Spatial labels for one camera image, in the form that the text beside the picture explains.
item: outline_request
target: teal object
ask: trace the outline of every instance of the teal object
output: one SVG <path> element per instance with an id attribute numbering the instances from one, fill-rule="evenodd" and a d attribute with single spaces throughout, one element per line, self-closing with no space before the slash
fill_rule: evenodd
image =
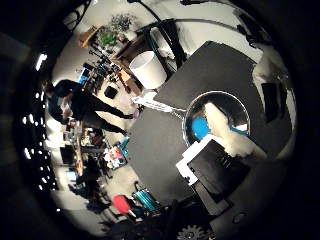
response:
<path id="1" fill-rule="evenodd" d="M 210 129 L 208 127 L 207 120 L 204 117 L 196 117 L 191 124 L 192 132 L 198 140 L 202 140 L 208 133 Z"/>
<path id="2" fill-rule="evenodd" d="M 231 126 L 229 126 L 229 128 L 230 128 L 231 131 L 236 132 L 236 133 L 238 133 L 238 134 L 240 134 L 242 136 L 246 136 L 246 137 L 249 136 L 246 132 L 241 131 L 241 130 L 239 130 L 237 128 L 234 128 L 234 127 L 231 127 Z"/>
<path id="3" fill-rule="evenodd" d="M 146 190 L 140 190 L 134 193 L 134 197 L 138 199 L 140 203 L 149 211 L 155 211 L 157 209 L 158 204 L 152 199 Z"/>

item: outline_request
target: gear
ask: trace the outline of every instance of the gear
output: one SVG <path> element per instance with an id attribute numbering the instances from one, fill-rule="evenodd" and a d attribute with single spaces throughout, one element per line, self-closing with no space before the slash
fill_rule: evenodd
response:
<path id="1" fill-rule="evenodd" d="M 205 232 L 200 226 L 190 226 L 182 228 L 182 231 L 178 233 L 177 240 L 198 240 L 204 237 Z"/>

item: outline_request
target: silver bowl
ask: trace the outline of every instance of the silver bowl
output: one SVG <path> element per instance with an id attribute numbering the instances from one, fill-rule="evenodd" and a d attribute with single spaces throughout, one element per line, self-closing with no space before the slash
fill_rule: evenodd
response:
<path id="1" fill-rule="evenodd" d="M 243 133 L 250 135 L 250 118 L 240 100 L 226 92 L 210 91 L 195 98 L 184 116 L 182 131 L 183 138 L 188 147 L 195 141 L 199 141 L 193 134 L 191 125 L 196 117 L 205 117 L 204 106 L 209 102 L 212 102 L 227 116 L 230 127 L 238 130 L 241 129 Z"/>

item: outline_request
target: dark tabletop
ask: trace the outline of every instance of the dark tabletop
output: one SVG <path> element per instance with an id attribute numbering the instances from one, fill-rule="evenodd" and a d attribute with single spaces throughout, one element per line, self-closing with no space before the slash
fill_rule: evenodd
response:
<path id="1" fill-rule="evenodd" d="M 269 124 L 252 82 L 254 62 L 237 50 L 213 42 L 200 47 L 169 79 L 155 100 L 187 109 L 198 95 L 218 90 L 236 96 L 250 117 L 250 137 L 275 157 L 291 134 L 289 114 Z M 171 114 L 145 109 L 130 130 L 129 163 L 154 197 L 162 204 L 192 195 L 175 164 L 187 146 L 181 120 Z"/>

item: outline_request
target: white bucket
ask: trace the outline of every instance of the white bucket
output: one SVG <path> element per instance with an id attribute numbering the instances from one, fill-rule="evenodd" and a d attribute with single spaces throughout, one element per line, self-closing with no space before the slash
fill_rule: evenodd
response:
<path id="1" fill-rule="evenodd" d="M 136 56 L 129 68 L 146 89 L 156 89 L 167 79 L 167 74 L 153 51 Z"/>

